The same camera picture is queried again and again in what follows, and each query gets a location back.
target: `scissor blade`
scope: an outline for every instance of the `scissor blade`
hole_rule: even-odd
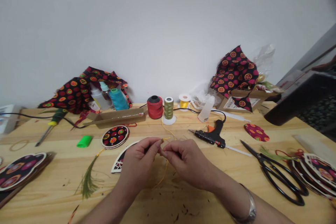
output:
[[[258,158],[258,154],[259,153],[257,153],[254,149],[252,149],[252,147],[250,147],[247,143],[245,143],[244,141],[242,141],[242,140],[240,140],[240,142],[245,146],[245,148],[249,151],[249,152],[251,152],[251,154],[253,155],[253,156],[255,156],[256,158]]]

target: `black scissors handle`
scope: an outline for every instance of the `black scissors handle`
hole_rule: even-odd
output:
[[[265,176],[268,178],[268,180],[271,182],[271,184],[275,187],[276,190],[278,190],[287,200],[289,200],[290,202],[299,205],[299,206],[304,206],[305,202],[301,196],[307,196],[309,195],[309,192],[306,188],[306,186],[301,182],[301,180],[299,178],[296,177],[295,174],[293,174],[287,167],[283,166],[282,164],[280,164],[279,162],[263,155],[260,154],[260,156],[262,157],[262,159],[264,159],[265,162],[269,163],[271,165],[271,168],[273,170],[271,170],[270,168],[268,168],[263,162],[261,163],[261,168],[265,174]],[[297,188],[291,181],[288,180],[288,178],[286,178],[286,176],[284,174],[282,174],[281,171],[279,171],[279,169],[274,166],[274,164],[278,165],[279,167],[281,167],[283,170],[285,170],[300,186],[301,189]],[[290,189],[296,196],[297,200],[292,199],[291,197],[289,197],[273,180],[273,178],[270,176],[270,173],[275,176],[281,183],[283,183],[286,187],[288,187],[288,189]]]

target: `electrical cord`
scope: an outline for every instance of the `electrical cord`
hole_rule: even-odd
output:
[[[197,112],[195,110],[192,110],[191,108],[174,108],[173,110],[180,110],[180,109],[187,109],[187,110],[190,110],[191,112],[195,113],[195,114],[199,114],[200,112]],[[226,121],[226,115],[223,111],[221,110],[211,110],[211,112],[220,112],[224,115],[224,120],[223,120],[223,123],[225,123]]]
[[[173,110],[180,110],[180,109],[187,109],[187,110],[190,110],[191,112],[195,113],[195,114],[199,114],[200,112],[196,112],[195,110],[192,110],[191,108],[174,108]],[[221,112],[223,115],[224,115],[224,120],[223,120],[223,123],[225,123],[226,121],[226,115],[223,111],[221,110],[211,110],[211,112]],[[25,116],[25,117],[29,117],[29,118],[36,118],[36,119],[48,119],[48,118],[53,118],[52,116],[51,117],[36,117],[36,116],[30,116],[30,115],[26,115],[26,114],[21,114],[21,113],[1,113],[1,115],[5,115],[5,114],[16,114],[16,115],[20,115],[20,116]],[[86,128],[87,126],[82,126],[82,127],[78,127],[76,126],[72,121],[70,121],[68,118],[64,118],[63,119],[65,121],[67,121],[68,123],[70,123],[72,126],[74,126],[75,128]]]
[[[51,117],[35,117],[35,116],[30,116],[30,115],[26,115],[26,114],[21,114],[21,113],[1,113],[1,115],[3,114],[16,114],[16,115],[20,115],[20,116],[25,116],[25,117],[29,117],[29,118],[36,118],[36,119],[48,119],[48,118],[53,118],[52,116]],[[68,118],[64,118],[62,117],[65,121],[67,121],[68,123],[70,123],[72,126],[74,126],[75,128],[86,128],[87,126],[82,126],[82,127],[78,127],[76,126],[72,121],[70,121]]]

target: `silver bracelet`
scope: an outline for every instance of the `silver bracelet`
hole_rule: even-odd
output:
[[[231,214],[233,220],[237,224],[252,224],[255,221],[256,216],[257,216],[257,211],[256,211],[256,206],[255,206],[256,204],[254,202],[254,198],[253,198],[252,194],[250,193],[250,191],[245,186],[243,186],[243,187],[246,189],[246,191],[248,193],[248,197],[250,198],[250,211],[248,213],[248,216],[246,218],[243,218],[243,219],[238,219],[238,218],[235,218],[231,213],[230,214]]]

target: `small bottle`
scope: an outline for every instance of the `small bottle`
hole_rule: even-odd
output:
[[[204,123],[209,119],[209,115],[210,112],[212,110],[212,107],[215,104],[215,97],[214,96],[210,96],[210,98],[206,101],[202,111],[200,112],[200,114],[198,115],[198,119]]]
[[[92,83],[90,83],[90,86],[91,86],[91,96],[97,103],[97,105],[101,108],[101,110],[109,109],[111,107],[111,100],[110,102],[105,100],[100,89],[96,88]]]
[[[116,110],[126,110],[128,109],[128,103],[124,99],[123,94],[119,89],[112,89],[110,91],[110,97],[113,101]]]
[[[109,87],[106,85],[105,82],[99,82],[99,83],[100,83],[101,93],[102,93],[103,97],[105,98],[105,100],[108,101],[108,103],[111,103],[111,109],[113,110],[113,109],[114,109],[114,106],[113,106],[111,97],[110,97],[110,95],[109,95],[109,92],[110,92],[111,90],[109,89]]]

